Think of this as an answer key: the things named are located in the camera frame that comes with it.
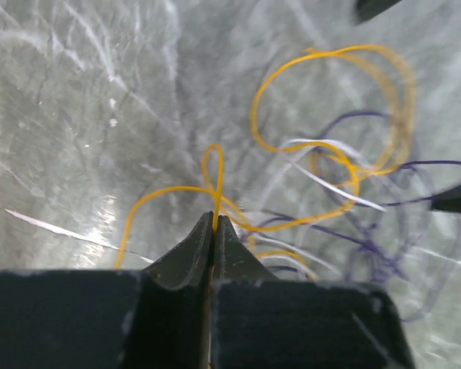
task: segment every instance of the thread pile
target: thread pile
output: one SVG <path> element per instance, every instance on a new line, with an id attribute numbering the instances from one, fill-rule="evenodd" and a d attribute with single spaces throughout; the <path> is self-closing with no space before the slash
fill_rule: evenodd
<path id="1" fill-rule="evenodd" d="M 399 94 L 386 73 L 358 55 L 357 52 L 376 52 L 389 61 L 403 78 L 403 93 Z M 295 138 L 283 142 L 277 148 L 266 143 L 257 128 L 258 106 L 266 88 L 279 74 L 293 65 L 318 58 L 339 58 L 354 64 L 367 73 L 379 86 L 386 100 L 388 113 L 378 111 L 347 113 L 331 122 L 326 129 L 316 135 L 315 139 Z M 255 201 L 254 208 L 241 209 L 222 195 L 224 155 L 218 145 L 212 144 L 205 151 L 201 161 L 201 171 L 206 188 L 190 186 L 163 188 L 144 196 L 133 206 L 128 214 L 115 268 L 121 266 L 131 230 L 131 222 L 136 210 L 143 203 L 160 194 L 173 191 L 196 191 L 212 196 L 214 199 L 214 213 L 219 214 L 222 212 L 226 214 L 236 227 L 245 230 L 246 233 L 241 236 L 241 241 L 256 254 L 257 258 L 262 260 L 269 266 L 269 269 L 278 275 L 287 272 L 314 280 L 321 278 L 320 271 L 324 269 L 332 272 L 337 279 L 345 281 L 358 280 L 353 275 L 359 261 L 362 260 L 365 261 L 364 264 L 366 265 L 363 268 L 367 270 L 364 281 L 384 287 L 394 278 L 410 283 L 412 278 L 405 271 L 403 263 L 406 261 L 406 256 L 413 249 L 416 249 L 420 240 L 426 236 L 429 228 L 430 213 L 428 209 L 424 209 L 414 218 L 409 214 L 410 210 L 408 209 L 415 204 L 428 205 L 428 201 L 434 194 L 433 179 L 426 168 L 434 165 L 461 167 L 461 161 L 421 161 L 417 157 L 416 150 L 413 150 L 410 154 L 410 149 L 416 148 L 416 142 L 413 140 L 415 99 L 416 82 L 414 74 L 400 56 L 386 47 L 380 45 L 356 45 L 332 52 L 307 49 L 305 56 L 291 60 L 274 71 L 258 88 L 252 101 L 249 117 L 250 133 L 259 146 L 279 155 L 286 161 L 286 164 L 270 178 L 267 186 L 261 191 L 260 197 Z M 360 149 L 356 150 L 341 141 L 329 138 L 332 131 L 344 125 L 351 118 L 365 117 L 380 119 L 382 125 L 388 125 L 390 133 L 388 142 L 373 164 L 369 163 L 361 155 Z M 213 150 L 218 155 L 217 183 L 215 186 L 213 186 L 207 172 L 207 162 Z M 299 163 L 302 158 L 307 159 L 307 165 Z M 305 218 L 267 210 L 265 208 L 267 199 L 291 168 L 298 170 L 313 181 L 314 184 L 322 186 L 324 197 L 329 199 L 332 204 L 335 204 L 335 208 L 325 213 Z M 424 194 L 421 197 L 406 200 L 403 197 L 403 189 L 407 188 L 412 181 L 420 183 Z M 365 188 L 364 184 L 367 182 L 371 182 L 370 185 L 375 188 L 373 198 L 389 198 L 390 201 L 378 204 L 360 197 L 361 188 Z M 371 208 L 373 219 L 360 218 L 356 211 L 358 208 Z M 251 224 L 246 216 L 248 211 L 258 212 L 269 218 L 259 224 Z M 397 222 L 396 229 L 399 232 L 396 237 L 397 246 L 394 249 L 391 247 L 392 245 L 388 248 L 384 247 L 385 245 L 381 245 L 375 237 L 379 231 L 380 222 L 387 212 L 393 212 Z M 332 218 L 342 218 L 353 228 L 357 236 L 343 234 L 337 229 L 319 224 L 321 221 Z M 417 232 L 415 234 L 410 232 L 407 226 L 408 223 L 416 224 Z M 215 231 L 217 228 L 216 216 L 212 225 Z M 298 229 L 295 242 L 274 238 L 267 234 L 292 227 L 297 227 Z M 433 285 L 428 288 L 420 308 L 403 315 L 404 321 L 409 322 L 420 319 L 436 303 L 443 285 L 455 265 L 453 260 L 457 260 L 461 255 L 461 216 L 459 215 L 455 216 L 455 229 L 456 239 L 446 251 L 446 263 L 441 267 Z M 335 265 L 311 253 L 308 248 L 304 248 L 303 243 L 307 232 L 311 230 L 329 234 L 351 244 L 352 247 L 346 256 L 346 261 L 341 265 Z M 257 253 L 257 242 L 259 245 L 272 246 L 273 250 Z M 268 265 L 266 260 L 270 259 L 274 259 L 275 264 Z"/>

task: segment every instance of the white wire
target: white wire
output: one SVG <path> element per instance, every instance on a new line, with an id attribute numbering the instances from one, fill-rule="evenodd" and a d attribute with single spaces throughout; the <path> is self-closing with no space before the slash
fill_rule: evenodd
<path id="1" fill-rule="evenodd" d="M 313 270 L 309 267 L 307 267 L 306 265 L 304 264 L 301 264 L 299 261 L 295 260 L 294 258 L 291 258 L 290 256 L 286 256 L 286 255 L 267 255 L 267 256 L 262 256 L 260 257 L 260 260 L 266 260 L 266 259 L 281 259 L 281 260 L 287 260 L 289 261 L 291 264 L 295 265 L 296 267 L 298 267 L 301 271 L 303 271 L 304 273 L 306 273 L 307 275 L 309 275 L 311 278 L 313 278 L 314 280 L 317 280 L 319 279 L 316 275 L 316 273 L 313 272 Z"/>
<path id="2" fill-rule="evenodd" d="M 255 234 L 254 238 L 256 238 L 257 240 L 261 240 L 261 241 L 270 243 L 270 244 L 275 244 L 277 246 L 281 246 L 282 248 L 286 248 L 287 250 L 291 250 L 291 251 L 295 252 L 296 254 L 302 255 L 305 258 L 309 258 L 310 260 L 315 261 L 318 264 L 321 264 L 324 267 L 330 269 L 334 273 L 337 273 L 337 274 L 341 275 L 340 270 L 335 268 L 332 264 L 328 263 L 327 261 L 325 261 L 323 259 L 318 258 L 317 256 L 312 255 L 311 253 L 309 253 L 309 252 L 307 252 L 305 250 L 301 250 L 299 248 L 296 248 L 292 244 L 288 244 L 287 242 L 276 240 L 274 238 L 269 238 L 267 236 L 263 236 L 262 234 Z"/>
<path id="3" fill-rule="evenodd" d="M 351 147 L 349 147 L 348 145 L 345 145 L 342 142 L 334 141 L 334 140 L 307 140 L 307 139 L 295 138 L 295 139 L 292 139 L 292 140 L 285 141 L 284 144 L 280 146 L 280 148 L 285 148 L 290 143 L 294 143 L 294 142 L 313 142 L 313 143 L 314 142 L 326 142 L 326 143 L 329 143 L 331 145 L 334 145 L 335 147 L 338 147 L 340 150 L 345 151 L 350 156 L 357 157 L 357 156 L 360 155 L 355 150 L 353 150 Z M 315 147 L 315 146 L 311 145 L 310 147 L 300 149 L 292 158 L 287 157 L 287 161 L 288 161 L 287 164 L 285 164 L 279 171 L 277 171 L 275 173 L 275 175 L 268 182 L 267 186 L 261 192 L 261 196 L 258 199 L 257 206 L 255 207 L 255 210 L 260 211 L 264 207 L 264 203 L 266 202 L 267 198 L 270 196 L 272 190 L 274 189 L 275 185 L 278 183 L 280 178 L 283 177 L 285 175 L 285 173 L 287 173 L 287 171 L 290 168 L 295 167 L 295 168 L 299 169 L 300 172 L 305 174 L 307 177 L 313 179 L 314 181 L 316 181 L 320 185 L 330 189 L 331 191 L 336 192 L 337 194 L 339 194 L 339 195 L 341 195 L 341 196 L 343 196 L 345 198 L 349 198 L 350 200 L 359 202 L 361 204 L 364 204 L 364 205 L 369 206 L 371 208 L 375 208 L 377 210 L 385 211 L 385 209 L 382 206 L 379 206 L 378 204 L 374 204 L 373 202 L 365 200 L 363 198 L 358 198 L 357 196 L 353 196 L 352 194 L 349 194 L 348 192 L 345 192 L 345 191 L 333 186 L 332 184 L 330 184 L 330 183 L 324 181 L 323 179 L 317 177 L 316 175 L 314 175 L 313 173 L 311 173 L 307 169 L 304 169 L 301 166 L 299 166 L 297 161 L 299 161 L 304 155 L 306 155 L 308 152 L 310 152 L 310 150 L 313 147 Z"/>

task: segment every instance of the scratched metal surface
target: scratched metal surface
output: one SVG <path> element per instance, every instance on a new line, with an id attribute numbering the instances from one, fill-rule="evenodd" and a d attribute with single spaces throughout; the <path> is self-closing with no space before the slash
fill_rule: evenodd
<path id="1" fill-rule="evenodd" d="M 351 7 L 344 0 L 0 1 L 0 268 L 109 268 L 130 206 L 168 185 L 202 185 L 199 161 L 211 142 L 224 149 L 225 194 L 251 204 L 276 161 L 249 135 L 250 100 L 264 75 L 310 45 L 398 51 L 419 82 L 421 158 L 461 160 L 461 0 L 404 1 L 361 26 Z M 312 62 L 277 79 L 260 119 L 278 145 L 313 136 L 345 111 L 383 106 L 353 68 Z M 352 126 L 343 137 L 356 134 Z M 438 188 L 452 183 L 454 172 L 435 174 Z M 267 206 L 317 211 L 300 196 L 307 182 L 289 182 L 295 187 Z M 147 204 L 124 266 L 145 265 L 138 255 L 161 256 L 210 207 L 209 198 L 188 193 Z M 451 224 L 450 216 L 434 218 L 424 247 L 451 242 Z M 383 226 L 389 244 L 393 233 Z M 66 231 L 74 237 L 58 234 Z M 419 258 L 410 260 L 417 272 Z M 401 310 L 412 304 L 408 287 L 394 285 L 392 294 Z M 419 367 L 461 367 L 461 263 L 433 313 L 406 330 Z"/>

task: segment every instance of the dark object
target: dark object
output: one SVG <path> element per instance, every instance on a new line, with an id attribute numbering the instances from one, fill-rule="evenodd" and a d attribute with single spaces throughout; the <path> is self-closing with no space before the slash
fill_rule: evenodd
<path id="1" fill-rule="evenodd" d="M 433 196 L 430 210 L 461 214 L 461 185 Z"/>
<path id="2" fill-rule="evenodd" d="M 0 272 L 0 368 L 414 368 L 384 291 L 279 281 L 211 220 L 143 271 Z"/>
<path id="3" fill-rule="evenodd" d="M 369 21 L 401 0 L 357 0 L 355 16 L 358 23 Z"/>

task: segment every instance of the gray surface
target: gray surface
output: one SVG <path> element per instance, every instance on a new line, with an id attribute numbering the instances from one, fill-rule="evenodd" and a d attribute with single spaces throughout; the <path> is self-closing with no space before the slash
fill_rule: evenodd
<path id="1" fill-rule="evenodd" d="M 168 185 L 202 185 L 199 161 L 211 142 L 226 156 L 225 194 L 252 203 L 275 161 L 249 135 L 250 100 L 270 70 L 310 45 L 394 48 L 418 78 L 421 157 L 461 159 L 461 0 L 404 1 L 356 27 L 351 6 L 345 0 L 1 1 L 0 268 L 112 266 L 115 250 L 100 244 L 118 245 L 130 206 Z M 350 66 L 313 61 L 276 80 L 260 116 L 267 117 L 267 139 L 278 145 L 299 133 L 312 136 L 353 108 L 384 109 L 372 82 Z M 356 133 L 347 128 L 347 137 Z M 452 171 L 435 173 L 437 187 L 451 183 Z M 299 197 L 304 181 L 292 181 L 295 187 L 270 207 L 317 211 Z M 153 200 L 139 211 L 129 249 L 161 256 L 211 204 L 188 193 Z M 450 216 L 434 218 L 423 246 L 438 251 L 453 238 L 451 227 Z M 385 229 L 390 244 L 389 222 Z M 322 237 L 314 240 L 330 242 Z M 413 275 L 420 258 L 407 263 Z M 135 254 L 124 264 L 142 265 Z M 400 310 L 412 303 L 409 287 L 394 285 L 392 293 Z M 406 329 L 420 368 L 461 367 L 461 264 L 433 313 Z"/>

